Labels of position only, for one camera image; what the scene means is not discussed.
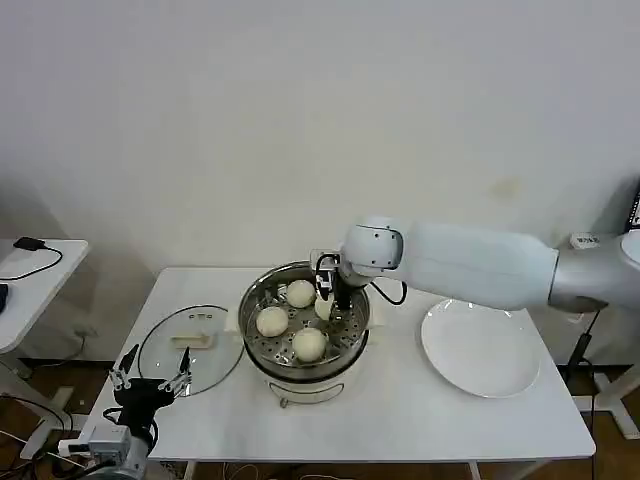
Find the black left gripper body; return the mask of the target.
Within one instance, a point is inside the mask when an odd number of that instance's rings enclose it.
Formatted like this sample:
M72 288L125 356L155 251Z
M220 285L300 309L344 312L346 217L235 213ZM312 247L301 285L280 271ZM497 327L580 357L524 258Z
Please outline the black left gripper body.
M126 426L150 426L156 412L174 402L175 394L163 387L161 379L134 378L129 387L114 392L121 407L118 423Z

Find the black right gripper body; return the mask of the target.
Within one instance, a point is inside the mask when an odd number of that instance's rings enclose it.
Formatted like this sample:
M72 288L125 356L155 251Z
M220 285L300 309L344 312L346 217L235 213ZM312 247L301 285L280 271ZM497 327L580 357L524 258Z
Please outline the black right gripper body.
M356 273L349 263L339 264L333 280L334 300L339 309L351 309L354 292L365 288L371 277Z

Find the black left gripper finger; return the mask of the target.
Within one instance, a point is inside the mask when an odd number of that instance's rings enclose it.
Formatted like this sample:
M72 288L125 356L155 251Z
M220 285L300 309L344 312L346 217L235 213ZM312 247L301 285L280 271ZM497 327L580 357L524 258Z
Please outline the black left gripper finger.
M110 370L110 381L115 391L130 387L129 373L136 359L139 345L135 344L120 360L120 363Z
M157 390L171 393L179 397L186 392L192 382L190 348L187 347L178 365L178 373L169 380L163 381Z

